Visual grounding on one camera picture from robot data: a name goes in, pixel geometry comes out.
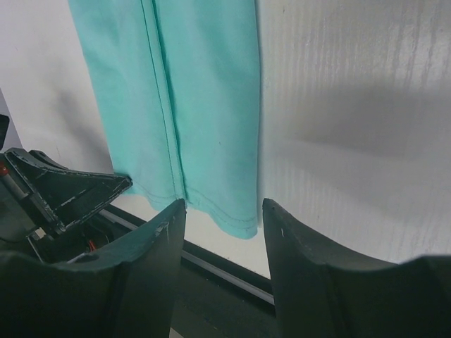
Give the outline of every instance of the white backdrop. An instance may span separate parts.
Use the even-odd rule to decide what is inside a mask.
[[[451,2],[258,0],[260,197],[389,261],[451,253]],[[68,5],[0,1],[0,88],[26,149],[111,171]],[[116,205],[149,219],[141,197]],[[186,239],[269,276],[262,231]]]

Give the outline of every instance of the white surface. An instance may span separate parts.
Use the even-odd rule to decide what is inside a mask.
[[[169,338],[183,338],[177,331],[171,329],[169,332]]]
[[[0,1],[0,88],[25,149],[70,168],[111,171],[65,0]]]
[[[451,2],[257,2],[260,196],[370,256],[451,253]],[[0,1],[0,46],[0,87],[25,147],[110,170],[67,3]],[[154,215],[140,197],[115,204]],[[234,239],[189,210],[186,238],[268,276],[262,231]]]
[[[11,114],[9,113],[9,109],[8,106],[6,105],[3,93],[1,92],[1,88],[0,88],[0,114],[9,117],[9,125],[8,130],[6,131],[5,142],[3,143],[3,147],[0,149],[0,152],[10,148],[20,148],[22,144],[20,143],[19,135],[17,134],[16,127],[14,126],[13,119],[11,117]]]

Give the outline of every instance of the mint green fabric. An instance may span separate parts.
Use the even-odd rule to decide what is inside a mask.
[[[257,233],[254,0],[69,0],[111,159],[132,193]]]

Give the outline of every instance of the red wire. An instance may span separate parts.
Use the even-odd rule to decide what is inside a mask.
[[[94,245],[94,242],[92,241],[92,239],[89,240],[88,244],[89,244],[89,248],[91,249],[91,251],[94,251],[96,249],[96,246]]]

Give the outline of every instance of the black machine part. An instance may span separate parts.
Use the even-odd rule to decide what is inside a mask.
[[[265,199],[282,337],[451,337],[451,258],[400,265],[346,248]]]
[[[0,251],[5,337],[167,337],[185,202],[73,263]]]
[[[9,149],[0,154],[0,238],[19,242],[37,228],[51,238],[60,236],[131,185],[126,176],[69,170],[41,151]]]
[[[9,126],[9,117],[0,114],[0,150],[3,148],[3,145],[5,144],[8,126]]]

